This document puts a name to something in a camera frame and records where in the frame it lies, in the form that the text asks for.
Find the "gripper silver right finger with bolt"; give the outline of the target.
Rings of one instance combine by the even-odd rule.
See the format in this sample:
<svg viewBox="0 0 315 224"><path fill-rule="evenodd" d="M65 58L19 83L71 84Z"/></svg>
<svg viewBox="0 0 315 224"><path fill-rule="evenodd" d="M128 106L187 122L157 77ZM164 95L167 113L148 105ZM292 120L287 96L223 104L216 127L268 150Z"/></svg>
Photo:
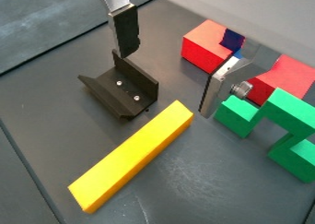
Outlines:
<svg viewBox="0 0 315 224"><path fill-rule="evenodd" d="M241 49L241 58L231 56L211 75L204 88L199 112L208 118L229 95L244 99L253 86L248 79L267 72L273 66L280 53L259 45L252 51Z"/></svg>

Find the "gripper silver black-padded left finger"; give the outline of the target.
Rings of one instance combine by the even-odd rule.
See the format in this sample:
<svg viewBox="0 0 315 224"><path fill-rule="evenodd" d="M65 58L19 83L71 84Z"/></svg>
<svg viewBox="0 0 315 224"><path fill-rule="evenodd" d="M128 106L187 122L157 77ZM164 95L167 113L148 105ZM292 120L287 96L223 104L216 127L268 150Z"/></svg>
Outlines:
<svg viewBox="0 0 315 224"><path fill-rule="evenodd" d="M117 53L128 57L139 48L137 7L131 0L103 0L108 8L108 22L115 34Z"/></svg>

